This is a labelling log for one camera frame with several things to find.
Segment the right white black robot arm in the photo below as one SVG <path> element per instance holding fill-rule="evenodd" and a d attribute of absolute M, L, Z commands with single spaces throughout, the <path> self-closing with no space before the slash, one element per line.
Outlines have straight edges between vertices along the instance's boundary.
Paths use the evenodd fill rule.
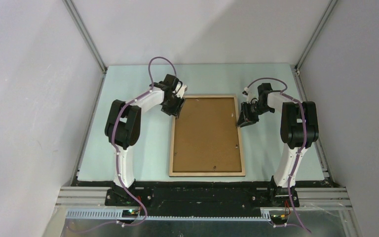
<path fill-rule="evenodd" d="M 280 137 L 284 144 L 282 157 L 267 188 L 267 200 L 273 206 L 281 206 L 293 196 L 296 174 L 304 154 L 319 136 L 316 104 L 300 101 L 283 91 L 272 89 L 270 83 L 257 87 L 254 96 L 249 87 L 243 91 L 246 101 L 241 103 L 238 127 L 246 127 L 259 122 L 265 113 L 281 114 Z"/>

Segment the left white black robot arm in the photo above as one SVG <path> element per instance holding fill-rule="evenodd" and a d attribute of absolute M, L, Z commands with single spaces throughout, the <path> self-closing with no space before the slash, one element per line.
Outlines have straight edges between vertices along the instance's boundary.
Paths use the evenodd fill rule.
<path fill-rule="evenodd" d="M 152 82 L 145 92 L 129 101 L 112 102 L 104 133 L 114 148 L 114 183 L 122 187 L 117 199 L 123 205 L 132 205 L 136 192 L 130 188 L 135 182 L 133 146 L 141 134 L 142 115 L 155 106 L 169 116 L 179 117 L 188 87 L 176 76 L 167 74 L 160 82 Z"/>

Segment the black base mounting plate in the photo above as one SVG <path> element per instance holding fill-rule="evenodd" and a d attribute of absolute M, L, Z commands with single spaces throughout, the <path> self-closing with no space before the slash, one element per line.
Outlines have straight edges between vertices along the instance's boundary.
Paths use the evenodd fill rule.
<path fill-rule="evenodd" d="M 127 190 L 112 184 L 107 191 L 106 206 L 159 205 L 163 202 L 224 201 L 234 206 L 246 202 L 252 207 L 299 207 L 298 194 L 294 190 L 292 197 L 269 199 L 269 182 L 156 182 L 135 181 Z"/>

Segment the aluminium frame rail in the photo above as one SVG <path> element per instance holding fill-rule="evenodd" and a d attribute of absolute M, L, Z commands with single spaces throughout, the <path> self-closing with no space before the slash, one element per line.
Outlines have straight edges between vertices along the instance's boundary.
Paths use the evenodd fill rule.
<path fill-rule="evenodd" d="M 68 218 L 101 220 L 172 220 L 172 221 L 270 221 L 272 214 L 284 211 L 283 207 L 252 207 L 246 202 L 230 203 L 189 201 L 163 202 L 147 206 L 148 214 L 132 214 L 135 206 L 106 206 L 108 188 L 64 187 L 56 200 L 56 207 L 64 207 Z M 300 188 L 301 211 L 351 211 L 352 205 L 345 188 Z"/>

